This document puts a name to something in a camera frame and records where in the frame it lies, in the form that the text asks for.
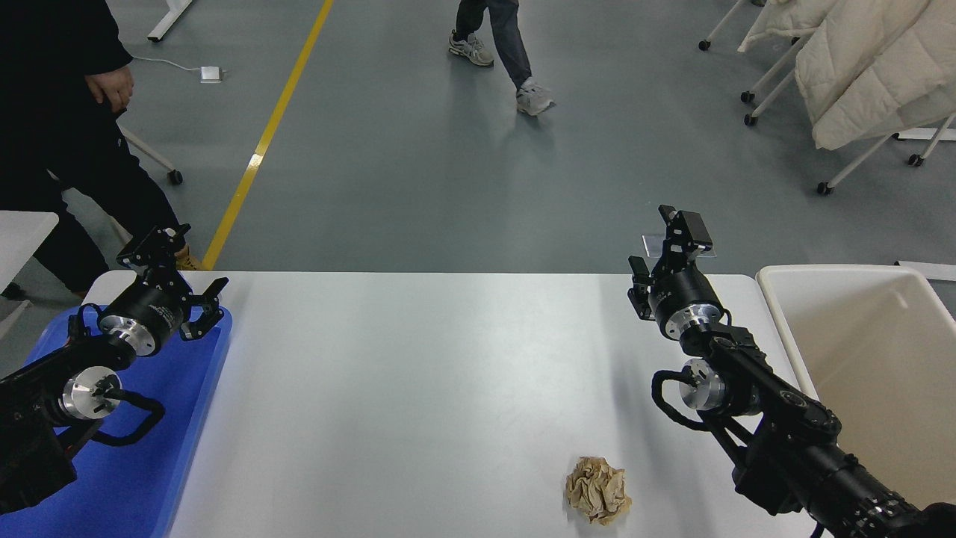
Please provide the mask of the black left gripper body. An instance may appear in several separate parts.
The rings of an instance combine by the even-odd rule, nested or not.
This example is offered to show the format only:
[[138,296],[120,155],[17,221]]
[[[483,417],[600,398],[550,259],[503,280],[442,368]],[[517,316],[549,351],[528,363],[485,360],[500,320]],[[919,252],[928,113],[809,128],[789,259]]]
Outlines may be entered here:
[[129,345],[165,345],[184,323],[185,282],[133,283],[112,302],[112,335]]

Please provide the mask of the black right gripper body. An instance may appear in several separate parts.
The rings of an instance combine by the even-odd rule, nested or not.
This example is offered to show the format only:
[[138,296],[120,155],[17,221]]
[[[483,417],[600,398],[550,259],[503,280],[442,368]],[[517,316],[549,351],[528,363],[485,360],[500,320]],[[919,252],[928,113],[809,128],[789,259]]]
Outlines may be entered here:
[[650,286],[648,305],[663,335],[680,335],[724,317],[710,281],[695,267],[657,279]]

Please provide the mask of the person's left hand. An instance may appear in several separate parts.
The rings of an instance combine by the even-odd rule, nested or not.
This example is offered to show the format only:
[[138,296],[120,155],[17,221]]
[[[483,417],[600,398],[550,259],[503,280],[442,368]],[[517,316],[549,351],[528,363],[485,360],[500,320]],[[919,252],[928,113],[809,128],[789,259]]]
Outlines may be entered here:
[[115,114],[125,111],[134,94],[134,76],[129,66],[110,72],[85,75],[83,81],[98,105],[108,105]]

